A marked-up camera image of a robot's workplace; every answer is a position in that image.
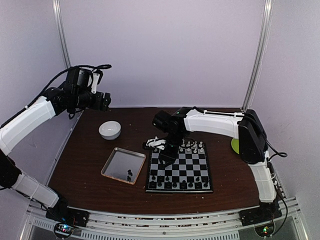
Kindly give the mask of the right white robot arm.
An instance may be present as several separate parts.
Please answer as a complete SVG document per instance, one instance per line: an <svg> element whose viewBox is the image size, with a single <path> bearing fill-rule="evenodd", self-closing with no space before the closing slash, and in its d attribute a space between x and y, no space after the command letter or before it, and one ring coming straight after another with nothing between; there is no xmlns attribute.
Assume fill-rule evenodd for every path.
<svg viewBox="0 0 320 240"><path fill-rule="evenodd" d="M159 111L152 120L153 126L166 134L163 138L150 138L142 144L146 150L160 150L160 159L171 165L178 157L179 148L191 132L212 133L238 140L239 156L250 167L258 189L259 201L256 210L259 220L268 220L275 212L276 181L269 151L286 158L285 152L277 151L268 141L262 123L253 109L245 112L216 112L196 106L182 107L170 114Z"/></svg>

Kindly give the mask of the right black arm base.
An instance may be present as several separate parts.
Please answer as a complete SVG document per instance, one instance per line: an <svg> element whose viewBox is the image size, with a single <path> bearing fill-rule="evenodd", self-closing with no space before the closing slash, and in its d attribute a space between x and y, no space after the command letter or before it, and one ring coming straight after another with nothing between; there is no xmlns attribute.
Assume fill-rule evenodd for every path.
<svg viewBox="0 0 320 240"><path fill-rule="evenodd" d="M262 238L271 237L276 232L275 219L281 216L282 212L280 210L271 212L269 209L263 209L262 207L239 212L242 226L253 226L255 233Z"/></svg>

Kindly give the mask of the black rook corner piece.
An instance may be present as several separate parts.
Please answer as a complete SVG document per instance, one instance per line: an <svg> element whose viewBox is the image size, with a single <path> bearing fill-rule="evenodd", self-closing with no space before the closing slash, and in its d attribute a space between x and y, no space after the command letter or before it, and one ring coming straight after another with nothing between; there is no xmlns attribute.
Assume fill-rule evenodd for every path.
<svg viewBox="0 0 320 240"><path fill-rule="evenodd" d="M155 182L153 182L153 181L150 182L149 183L149 188L151 188L151 189L155 188Z"/></svg>

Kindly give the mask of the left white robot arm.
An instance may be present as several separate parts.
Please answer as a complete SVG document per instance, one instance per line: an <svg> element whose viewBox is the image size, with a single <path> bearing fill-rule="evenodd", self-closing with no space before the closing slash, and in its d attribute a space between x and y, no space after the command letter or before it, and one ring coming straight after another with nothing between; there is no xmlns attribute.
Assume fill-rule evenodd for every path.
<svg viewBox="0 0 320 240"><path fill-rule="evenodd" d="M75 67L66 71L65 81L58 87L46 87L9 122L0 128L0 188L13 190L35 200L61 222L72 218L72 211L59 202L60 196L46 186L68 131L76 123L79 112L86 109L106 111L109 93L98 91L103 77L101 69Z"/></svg>

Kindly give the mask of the black knight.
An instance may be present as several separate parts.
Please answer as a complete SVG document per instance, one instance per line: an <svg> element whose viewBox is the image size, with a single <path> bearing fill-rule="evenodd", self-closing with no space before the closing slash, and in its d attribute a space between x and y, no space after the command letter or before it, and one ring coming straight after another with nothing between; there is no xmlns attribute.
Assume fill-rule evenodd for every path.
<svg viewBox="0 0 320 240"><path fill-rule="evenodd" d="M196 189L201 189L202 188L202 183L201 182L196 182L195 183L195 188Z"/></svg>

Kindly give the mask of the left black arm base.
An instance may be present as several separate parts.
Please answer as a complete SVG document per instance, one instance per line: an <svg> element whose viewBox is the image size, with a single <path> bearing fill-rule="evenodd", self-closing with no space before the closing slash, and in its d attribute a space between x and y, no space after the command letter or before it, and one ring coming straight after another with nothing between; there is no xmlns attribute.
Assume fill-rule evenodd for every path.
<svg viewBox="0 0 320 240"><path fill-rule="evenodd" d="M53 233L61 240L65 240L73 234L79 233L81 228L87 226L89 216L88 211L74 208L67 208L66 214L64 215L49 208L46 210L45 215L47 219L56 221L53 226Z"/></svg>

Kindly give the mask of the black king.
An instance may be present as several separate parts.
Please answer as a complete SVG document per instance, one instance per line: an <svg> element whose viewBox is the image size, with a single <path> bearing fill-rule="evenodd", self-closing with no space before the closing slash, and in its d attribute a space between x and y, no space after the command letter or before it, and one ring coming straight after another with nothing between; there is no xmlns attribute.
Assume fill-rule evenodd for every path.
<svg viewBox="0 0 320 240"><path fill-rule="evenodd" d="M181 183L180 183L180 188L181 189L187 189L187 182L185 180L183 180Z"/></svg>

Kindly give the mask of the black and grey chessboard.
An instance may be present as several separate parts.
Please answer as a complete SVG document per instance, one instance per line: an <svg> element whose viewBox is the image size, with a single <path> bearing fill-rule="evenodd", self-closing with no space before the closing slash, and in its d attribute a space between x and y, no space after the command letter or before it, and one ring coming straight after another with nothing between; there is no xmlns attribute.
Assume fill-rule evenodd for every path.
<svg viewBox="0 0 320 240"><path fill-rule="evenodd" d="M165 168L162 167L159 161L158 152L151 151L148 158L148 173L146 176L145 191L147 193L212 193L214 191L210 170L210 161L207 155L206 144L203 142L203 152L199 152L199 143L195 148L190 148L190 152L186 152L186 148L183 152L178 151L178 158L172 165ZM162 181L157 181L157 176L162 176ZM165 181L165 177L169 176L169 181ZM208 187L203 187L204 181L202 177L208 177ZM185 180L187 189L181 189L180 183ZM155 182L155 188L149 188L149 183ZM165 189L165 183L177 182L177 188ZM189 188L188 184L193 182L194 188ZM196 189L195 183L201 183L202 188Z"/></svg>

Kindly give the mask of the wooden tray with mirror base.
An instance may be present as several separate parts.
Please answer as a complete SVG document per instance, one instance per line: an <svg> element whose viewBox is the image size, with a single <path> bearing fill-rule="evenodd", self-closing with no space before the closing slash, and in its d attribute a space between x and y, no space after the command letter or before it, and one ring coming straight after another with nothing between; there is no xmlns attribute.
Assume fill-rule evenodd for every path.
<svg viewBox="0 0 320 240"><path fill-rule="evenodd" d="M143 153L115 147L100 174L122 183L134 185L139 177L147 156ZM133 180L127 181L128 170L133 173Z"/></svg>

